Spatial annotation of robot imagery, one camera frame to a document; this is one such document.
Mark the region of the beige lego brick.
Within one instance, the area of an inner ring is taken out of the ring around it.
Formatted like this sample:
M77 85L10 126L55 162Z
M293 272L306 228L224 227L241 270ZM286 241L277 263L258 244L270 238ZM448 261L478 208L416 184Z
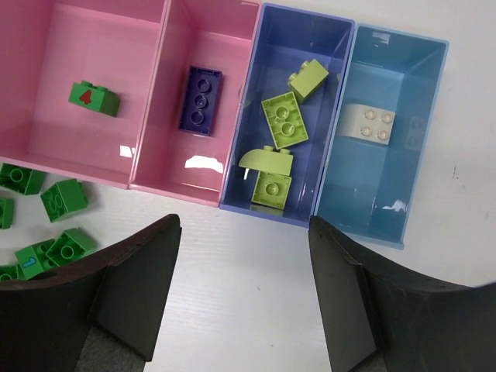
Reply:
M388 145L395 112L361 104L346 104L340 111L339 136Z

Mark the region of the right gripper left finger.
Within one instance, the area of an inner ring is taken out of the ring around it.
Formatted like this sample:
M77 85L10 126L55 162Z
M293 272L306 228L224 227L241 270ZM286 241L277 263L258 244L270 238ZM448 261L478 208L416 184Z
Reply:
M181 241L169 214L28 281L1 284L3 371L123 371L153 358Z

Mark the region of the purple lego brick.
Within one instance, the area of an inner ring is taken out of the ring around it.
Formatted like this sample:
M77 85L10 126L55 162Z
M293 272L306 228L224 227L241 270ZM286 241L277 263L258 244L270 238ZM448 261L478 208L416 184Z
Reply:
M221 71L191 66L179 118L179 129L211 134L222 87Z

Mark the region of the lime lego brick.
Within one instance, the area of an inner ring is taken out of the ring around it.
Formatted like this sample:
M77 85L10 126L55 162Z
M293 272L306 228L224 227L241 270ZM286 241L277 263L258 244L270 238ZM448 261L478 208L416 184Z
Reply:
M261 106L277 150L303 143L309 139L293 91L263 100Z

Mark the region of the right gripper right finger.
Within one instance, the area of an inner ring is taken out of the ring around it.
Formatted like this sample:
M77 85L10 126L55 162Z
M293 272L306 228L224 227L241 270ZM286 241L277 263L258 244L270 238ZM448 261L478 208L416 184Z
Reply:
M330 367L357 371L382 357L389 371L493 371L495 286L421 274L309 223L309 250Z

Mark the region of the pale yellow lego brick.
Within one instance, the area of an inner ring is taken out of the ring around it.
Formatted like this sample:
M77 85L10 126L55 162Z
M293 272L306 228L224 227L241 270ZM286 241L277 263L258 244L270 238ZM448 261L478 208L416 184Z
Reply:
M257 171L257 180L251 201L276 209L284 209L291 186L293 155L288 149L275 150L272 146L245 153L238 165Z

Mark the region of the green L-shaped lego brick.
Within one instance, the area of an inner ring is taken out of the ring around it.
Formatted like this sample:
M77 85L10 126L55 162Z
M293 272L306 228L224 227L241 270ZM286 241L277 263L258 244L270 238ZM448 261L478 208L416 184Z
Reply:
M0 198L0 229L9 229L14 217L15 200Z

